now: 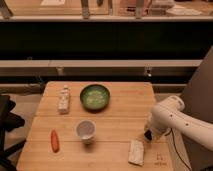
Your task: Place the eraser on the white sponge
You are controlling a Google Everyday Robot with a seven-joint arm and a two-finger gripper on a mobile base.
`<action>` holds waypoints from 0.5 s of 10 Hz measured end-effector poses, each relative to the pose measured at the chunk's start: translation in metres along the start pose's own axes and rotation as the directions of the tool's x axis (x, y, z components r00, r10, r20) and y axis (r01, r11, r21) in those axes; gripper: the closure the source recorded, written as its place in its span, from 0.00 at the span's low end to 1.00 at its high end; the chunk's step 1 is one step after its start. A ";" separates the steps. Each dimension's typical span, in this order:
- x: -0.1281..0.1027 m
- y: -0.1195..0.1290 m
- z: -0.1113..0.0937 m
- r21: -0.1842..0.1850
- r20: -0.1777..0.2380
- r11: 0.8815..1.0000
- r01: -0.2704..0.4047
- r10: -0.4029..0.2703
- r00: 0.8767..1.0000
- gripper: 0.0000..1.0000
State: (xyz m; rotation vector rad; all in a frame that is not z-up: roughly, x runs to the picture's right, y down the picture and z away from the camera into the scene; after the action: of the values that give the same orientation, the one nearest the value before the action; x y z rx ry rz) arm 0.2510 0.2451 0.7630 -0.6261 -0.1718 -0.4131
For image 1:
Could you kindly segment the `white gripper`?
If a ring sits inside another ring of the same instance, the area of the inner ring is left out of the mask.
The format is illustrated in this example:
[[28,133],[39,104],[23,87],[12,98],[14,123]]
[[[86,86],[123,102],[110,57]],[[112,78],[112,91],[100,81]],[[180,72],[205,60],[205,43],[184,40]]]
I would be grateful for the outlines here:
[[159,122],[152,114],[144,126],[144,137],[149,141],[158,141],[168,130],[168,126]]

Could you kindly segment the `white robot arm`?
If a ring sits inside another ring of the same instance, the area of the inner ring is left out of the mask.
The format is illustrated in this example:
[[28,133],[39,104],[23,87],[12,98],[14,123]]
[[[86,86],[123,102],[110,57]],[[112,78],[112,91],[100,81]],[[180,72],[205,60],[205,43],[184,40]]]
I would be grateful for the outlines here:
[[185,104],[178,96],[155,103],[144,126],[144,136],[149,141],[158,140],[168,128],[175,128],[213,151],[213,124],[186,115],[184,108]]

